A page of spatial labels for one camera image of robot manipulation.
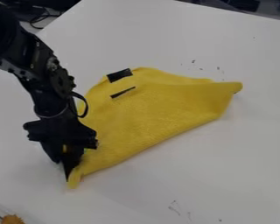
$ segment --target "black marker mark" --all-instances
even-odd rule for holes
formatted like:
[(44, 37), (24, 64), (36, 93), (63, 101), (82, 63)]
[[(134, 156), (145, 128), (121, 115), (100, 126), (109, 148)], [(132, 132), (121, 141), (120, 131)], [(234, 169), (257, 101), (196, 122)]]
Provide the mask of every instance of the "black marker mark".
[(172, 210), (173, 212), (175, 212), (176, 214), (178, 214), (178, 216), (180, 216), (179, 211), (178, 211), (178, 210), (176, 210), (174, 207), (172, 207), (172, 206), (168, 206), (168, 208), (169, 208), (170, 210)]
[(191, 219), (191, 213), (189, 212), (189, 213), (187, 213), (187, 215), (188, 215), (189, 221), (192, 221), (192, 219)]

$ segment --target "tabletop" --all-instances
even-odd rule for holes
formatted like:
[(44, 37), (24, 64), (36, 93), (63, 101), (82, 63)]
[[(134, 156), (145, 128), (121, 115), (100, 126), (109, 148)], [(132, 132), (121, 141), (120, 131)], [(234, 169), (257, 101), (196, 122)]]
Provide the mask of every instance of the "tabletop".
[(221, 119), (69, 191), (22, 130), (37, 119), (30, 96), (0, 72), (1, 204), (47, 224), (280, 223), (280, 21), (171, 0), (84, 0), (39, 36), (81, 94), (127, 67), (244, 88)]

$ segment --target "white surface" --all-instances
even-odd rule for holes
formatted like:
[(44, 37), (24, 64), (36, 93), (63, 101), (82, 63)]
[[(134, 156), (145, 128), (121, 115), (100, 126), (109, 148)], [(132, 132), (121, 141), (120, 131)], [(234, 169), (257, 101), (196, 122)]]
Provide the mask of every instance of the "white surface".
[(280, 21), (170, 0), (92, 0), (40, 37), (80, 93), (142, 66), (244, 89), (220, 120), (68, 191), (21, 129), (35, 118), (28, 94), (0, 72), (0, 203), (47, 224), (280, 223)]

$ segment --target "robotic arm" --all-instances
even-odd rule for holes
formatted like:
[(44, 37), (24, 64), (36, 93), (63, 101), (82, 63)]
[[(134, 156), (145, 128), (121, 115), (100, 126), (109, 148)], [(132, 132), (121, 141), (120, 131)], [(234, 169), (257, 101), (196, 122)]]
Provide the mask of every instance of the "robotic arm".
[[(73, 92), (74, 77), (60, 65), (53, 50), (22, 28), (1, 4), (0, 69), (14, 74), (34, 102), (39, 120), (24, 125), (29, 140), (40, 142), (53, 162), (61, 162), (68, 178), (84, 149), (96, 149), (96, 132), (78, 120), (86, 116), (88, 104)], [(82, 115), (77, 114), (74, 97), (86, 103)]]

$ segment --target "floor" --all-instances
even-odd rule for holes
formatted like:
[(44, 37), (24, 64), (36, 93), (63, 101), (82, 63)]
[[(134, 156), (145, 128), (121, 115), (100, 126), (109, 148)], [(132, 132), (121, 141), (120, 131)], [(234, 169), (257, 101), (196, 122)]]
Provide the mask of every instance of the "floor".
[[(191, 3), (193, 0), (179, 0), (179, 1)], [(233, 9), (233, 7), (229, 7), (226, 4), (222, 4), (221, 0), (201, 0), (201, 1), (204, 3), (204, 5), (207, 5), (207, 6), (210, 6), (210, 7), (224, 8), (226, 10), (232, 10), (232, 11), (235, 10), (235, 9)], [(280, 10), (278, 9), (278, 6), (280, 8), (280, 1), (279, 0), (258, 0), (258, 1), (260, 1), (260, 6), (259, 6), (257, 12), (244, 11), (244, 13), (280, 20)], [(46, 27), (47, 25), (49, 25), (55, 19), (56, 18), (54, 18), (54, 17), (49, 17), (48, 19), (39, 22), (37, 24), (37, 26)], [(39, 31), (37, 29), (32, 28), (29, 25), (29, 23), (22, 22), (21, 25), (28, 32), (37, 33)]]

